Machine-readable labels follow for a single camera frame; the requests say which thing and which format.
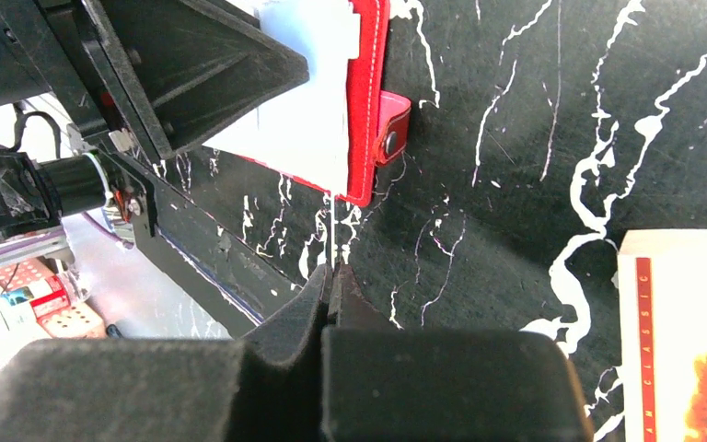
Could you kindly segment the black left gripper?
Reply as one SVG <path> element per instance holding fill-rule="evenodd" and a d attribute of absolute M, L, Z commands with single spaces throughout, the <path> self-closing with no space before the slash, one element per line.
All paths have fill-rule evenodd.
<path fill-rule="evenodd" d="M 0 1 L 0 106 L 52 93 L 152 162 L 305 84 L 304 56 L 227 1 Z"/>

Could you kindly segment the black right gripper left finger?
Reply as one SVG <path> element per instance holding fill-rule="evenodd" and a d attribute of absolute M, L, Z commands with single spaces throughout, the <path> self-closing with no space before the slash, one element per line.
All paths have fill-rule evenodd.
<path fill-rule="evenodd" d="M 322 265 L 236 340 L 30 343 L 0 371 L 0 441 L 316 441 L 331 288 Z"/>

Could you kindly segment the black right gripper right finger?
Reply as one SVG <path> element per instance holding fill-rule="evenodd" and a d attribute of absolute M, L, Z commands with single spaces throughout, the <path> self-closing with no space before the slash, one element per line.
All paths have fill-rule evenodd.
<path fill-rule="evenodd" d="M 529 331 L 401 330 L 337 268 L 321 335 L 325 441 L 589 441 L 572 363 Z"/>

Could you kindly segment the red leather card holder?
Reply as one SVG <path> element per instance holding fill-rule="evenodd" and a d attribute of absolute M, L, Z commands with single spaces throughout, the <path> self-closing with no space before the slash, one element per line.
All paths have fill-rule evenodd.
<path fill-rule="evenodd" d="M 359 207 L 378 168 L 401 154 L 411 101 L 382 87 L 388 1 L 262 1 L 267 36 L 301 54 L 309 79 L 261 104 L 204 146 L 278 171 Z"/>

